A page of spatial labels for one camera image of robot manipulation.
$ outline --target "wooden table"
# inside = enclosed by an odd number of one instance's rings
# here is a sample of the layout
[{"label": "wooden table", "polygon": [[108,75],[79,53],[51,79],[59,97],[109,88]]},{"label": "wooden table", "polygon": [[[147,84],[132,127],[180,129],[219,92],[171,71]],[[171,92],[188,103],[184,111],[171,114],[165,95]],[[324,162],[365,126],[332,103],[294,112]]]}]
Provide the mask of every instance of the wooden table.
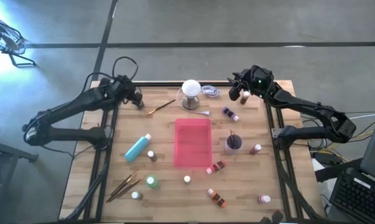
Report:
[{"label": "wooden table", "polygon": [[[278,82],[294,95],[291,81]],[[136,110],[136,106],[131,103],[121,106],[114,133],[105,199],[135,170],[138,170],[137,176],[140,178],[156,175],[162,186],[159,190],[152,190],[145,185],[144,179],[120,199],[104,203],[101,220],[103,222],[258,222],[263,216],[271,217],[276,210],[283,212],[271,134],[263,101],[251,96],[245,105],[241,105],[239,101],[229,99],[228,87],[219,88],[223,92],[221,98],[199,96],[201,105],[198,111],[212,112],[210,119],[213,162],[225,160],[227,163],[224,169],[208,175],[205,170],[176,169],[172,162],[175,120],[206,118],[206,116],[186,112],[177,102],[150,116],[147,115],[154,108],[175,99],[178,89],[177,87],[142,87],[146,105],[142,111]],[[221,113],[224,106],[231,108],[240,117],[238,122],[230,120]],[[282,110],[282,113],[285,124],[302,126],[298,112]],[[101,114],[100,111],[86,112],[82,128],[97,126]],[[224,152],[225,139],[229,136],[230,129],[243,139],[243,148],[232,156]],[[134,162],[126,162],[124,154],[147,133],[152,136],[147,149]],[[252,156],[249,150],[255,144],[261,144],[262,151]],[[87,142],[79,142],[76,153],[87,146],[89,146]],[[157,154],[157,162],[150,161],[146,154],[148,150]],[[308,149],[292,146],[291,154],[301,193],[316,212],[323,215]],[[86,151],[73,161],[60,217],[67,216],[86,193],[93,157],[93,150]],[[190,185],[183,183],[185,175],[192,178]],[[220,208],[208,197],[206,192],[209,188],[213,188],[226,200],[226,208]],[[143,200],[133,200],[132,191],[143,193]],[[259,204],[257,197],[260,195],[269,195],[271,202]],[[294,215],[291,195],[289,193],[289,202]]]}]

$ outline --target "white bottle cap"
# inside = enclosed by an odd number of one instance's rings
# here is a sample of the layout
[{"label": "white bottle cap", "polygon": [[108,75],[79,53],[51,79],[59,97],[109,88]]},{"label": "white bottle cap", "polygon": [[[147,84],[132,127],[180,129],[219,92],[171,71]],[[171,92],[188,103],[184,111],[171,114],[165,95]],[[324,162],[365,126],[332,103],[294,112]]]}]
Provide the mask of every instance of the white bottle cap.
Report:
[{"label": "white bottle cap", "polygon": [[261,196],[262,203],[269,203],[271,201],[270,197],[267,195]]},{"label": "white bottle cap", "polygon": [[260,144],[255,145],[255,150],[260,151],[262,150],[262,146]]},{"label": "white bottle cap", "polygon": [[213,193],[213,190],[212,190],[212,189],[209,189],[209,190],[207,191],[207,193],[208,193],[209,196],[211,196],[212,193]]},{"label": "white bottle cap", "polygon": [[132,192],[132,198],[133,199],[138,199],[139,198],[139,193],[138,192]]},{"label": "white bottle cap", "polygon": [[152,158],[152,157],[154,157],[154,152],[153,152],[153,151],[148,151],[148,152],[147,152],[147,155],[148,155],[150,158]]},{"label": "white bottle cap", "polygon": [[152,178],[152,177],[147,178],[146,181],[147,181],[148,184],[154,184],[154,178]]},{"label": "white bottle cap", "polygon": [[189,183],[190,180],[191,180],[191,178],[190,178],[189,176],[185,176],[185,177],[183,178],[183,180],[184,180],[186,183]]}]

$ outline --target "small paint bottle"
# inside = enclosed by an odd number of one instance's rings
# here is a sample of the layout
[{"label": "small paint bottle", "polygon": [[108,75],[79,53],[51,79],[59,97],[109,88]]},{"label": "small paint bottle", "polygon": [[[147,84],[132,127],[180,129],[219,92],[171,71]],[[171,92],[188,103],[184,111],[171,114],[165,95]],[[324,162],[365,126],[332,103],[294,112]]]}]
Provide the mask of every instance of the small paint bottle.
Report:
[{"label": "small paint bottle", "polygon": [[255,155],[258,152],[260,152],[261,150],[262,150],[262,146],[260,144],[256,144],[251,150],[249,150],[249,153],[251,155]]},{"label": "small paint bottle", "polygon": [[236,115],[236,113],[232,112],[227,106],[225,106],[223,109],[222,109],[222,113],[224,113],[226,116],[228,116],[230,119],[234,120],[234,121],[238,121],[238,116]]},{"label": "small paint bottle", "polygon": [[151,162],[155,162],[158,159],[156,154],[153,151],[148,151],[147,156],[149,156]]},{"label": "small paint bottle", "polygon": [[241,100],[239,102],[242,105],[244,105],[247,102],[249,96],[250,96],[249,92],[248,91],[244,91],[243,96],[241,97]]},{"label": "small paint bottle", "polygon": [[208,174],[212,174],[213,172],[216,172],[226,166],[225,161],[219,161],[216,164],[213,164],[211,167],[207,168],[206,172]]},{"label": "small paint bottle", "polygon": [[226,206],[226,202],[223,198],[220,197],[220,195],[218,195],[218,193],[216,193],[214,190],[212,189],[209,189],[207,191],[208,195],[210,196],[210,198],[217,204],[219,205],[221,208],[225,208]]},{"label": "small paint bottle", "polygon": [[146,134],[145,136],[141,137],[127,153],[125,153],[125,159],[128,162],[133,162],[140,153],[146,148],[146,146],[150,143],[151,135]]},{"label": "small paint bottle", "polygon": [[132,192],[131,197],[134,200],[142,200],[143,199],[143,194],[139,192]]},{"label": "small paint bottle", "polygon": [[268,195],[261,195],[257,198],[259,203],[269,203],[271,201],[270,196]]},{"label": "small paint bottle", "polygon": [[185,184],[190,184],[190,182],[191,182],[191,178],[190,178],[190,176],[185,176],[184,178],[183,178],[183,181],[185,182]]},{"label": "small paint bottle", "polygon": [[150,175],[146,179],[146,185],[150,187],[151,189],[159,189],[160,188],[160,182],[158,181],[158,178],[154,175]]}]

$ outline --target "white lamp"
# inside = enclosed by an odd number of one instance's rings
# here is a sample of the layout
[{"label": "white lamp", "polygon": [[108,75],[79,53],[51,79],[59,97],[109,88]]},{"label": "white lamp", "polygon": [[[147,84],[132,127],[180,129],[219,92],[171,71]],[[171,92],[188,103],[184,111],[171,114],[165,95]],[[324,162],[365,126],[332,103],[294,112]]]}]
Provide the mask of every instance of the white lamp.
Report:
[{"label": "white lamp", "polygon": [[185,94],[183,97],[183,107],[188,110],[194,110],[200,105],[197,95],[201,92],[201,85],[196,80],[187,80],[182,85],[182,91]]}]

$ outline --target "green paint bottle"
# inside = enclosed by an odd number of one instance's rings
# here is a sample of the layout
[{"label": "green paint bottle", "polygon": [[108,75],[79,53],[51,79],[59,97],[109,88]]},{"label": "green paint bottle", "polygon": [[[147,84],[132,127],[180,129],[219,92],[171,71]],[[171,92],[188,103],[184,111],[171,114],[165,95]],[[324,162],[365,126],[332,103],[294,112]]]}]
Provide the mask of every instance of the green paint bottle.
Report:
[{"label": "green paint bottle", "polygon": [[159,189],[160,188],[160,182],[158,181],[158,178],[154,175],[150,175],[146,179],[146,185],[150,187],[151,189]]}]

